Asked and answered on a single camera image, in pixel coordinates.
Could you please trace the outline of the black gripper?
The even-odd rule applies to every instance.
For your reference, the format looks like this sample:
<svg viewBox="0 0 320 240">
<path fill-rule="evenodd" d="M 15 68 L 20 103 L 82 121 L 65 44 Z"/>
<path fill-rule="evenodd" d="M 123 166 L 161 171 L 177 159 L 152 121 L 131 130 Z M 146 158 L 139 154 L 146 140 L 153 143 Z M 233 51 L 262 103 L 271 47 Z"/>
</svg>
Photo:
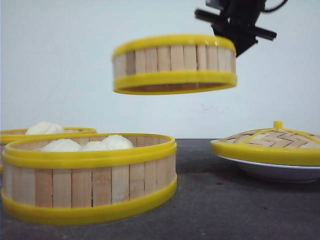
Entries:
<svg viewBox="0 0 320 240">
<path fill-rule="evenodd" d="M 194 16 L 211 24 L 213 33 L 229 39 L 239 57 L 258 43 L 257 37 L 272 41 L 277 33 L 256 26 L 261 13 L 269 14 L 277 7 L 266 8 L 265 0 L 207 0 L 205 5 L 219 10 L 219 14 L 196 9 Z"/>
</svg>

